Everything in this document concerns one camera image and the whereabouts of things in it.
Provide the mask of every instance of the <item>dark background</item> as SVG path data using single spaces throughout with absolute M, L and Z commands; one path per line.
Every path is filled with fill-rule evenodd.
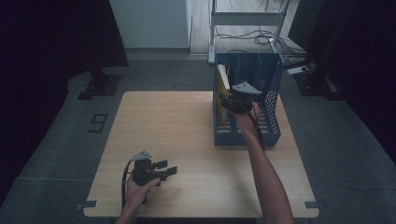
M 394 8 L 390 1 L 301 0 L 289 38 L 312 56 L 313 79 L 328 76 L 396 161 Z
M 108 0 L 0 4 L 2 202 L 63 105 L 68 79 L 128 63 Z

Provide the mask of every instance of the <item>forearm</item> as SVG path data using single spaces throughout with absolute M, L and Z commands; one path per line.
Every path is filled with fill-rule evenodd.
M 125 207 L 122 209 L 119 219 L 117 220 L 117 224 L 136 224 L 136 209 L 131 208 L 129 204 L 125 204 Z
M 294 218 L 289 199 L 276 170 L 256 135 L 245 132 L 243 135 L 247 143 L 251 169 L 265 223 L 293 223 Z

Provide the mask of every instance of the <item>hand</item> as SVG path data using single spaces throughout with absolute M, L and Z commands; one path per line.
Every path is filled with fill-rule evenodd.
M 149 181 L 145 186 L 138 186 L 132 180 L 132 175 L 129 175 L 127 180 L 125 206 L 132 208 L 137 214 L 140 210 L 140 205 L 145 200 L 145 197 L 149 195 L 151 188 L 158 185 L 160 182 L 160 178 L 156 178 Z
M 160 178 L 151 180 L 145 186 L 138 186 L 133 180 L 132 175 L 129 175 L 127 180 L 126 190 L 126 203 L 117 224 L 135 224 L 136 216 L 139 213 L 140 205 L 145 200 L 145 197 L 149 195 L 150 189 L 161 182 Z
M 230 113 L 235 117 L 239 130 L 241 130 L 242 133 L 255 133 L 255 124 L 246 113 L 235 114 L 231 111 Z M 256 120 L 260 119 L 261 113 L 256 102 L 253 102 L 253 107 L 251 108 L 250 113 Z

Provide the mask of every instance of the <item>human arm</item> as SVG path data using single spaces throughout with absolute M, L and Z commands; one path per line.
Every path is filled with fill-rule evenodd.
M 135 224 L 140 205 L 149 194 L 150 189 L 159 184 L 160 181 L 160 178 L 157 178 L 151 180 L 145 186 L 138 186 L 132 180 L 132 175 L 130 175 L 127 181 L 125 206 L 121 211 L 117 224 Z
M 260 117 L 260 110 L 253 103 L 252 115 Z M 255 134 L 255 125 L 247 114 L 233 114 L 245 139 L 251 169 L 265 223 L 294 223 L 290 203 L 282 182 L 265 154 Z

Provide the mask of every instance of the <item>wooden table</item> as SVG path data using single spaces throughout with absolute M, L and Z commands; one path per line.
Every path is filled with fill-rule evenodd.
M 282 102 L 282 135 L 267 155 L 286 189 L 295 217 L 317 217 L 311 186 Z M 84 208 L 88 217 L 118 217 L 123 169 L 143 149 L 168 160 L 177 174 L 148 196 L 141 217 L 262 217 L 246 147 L 216 147 L 212 91 L 129 91 L 123 95 Z

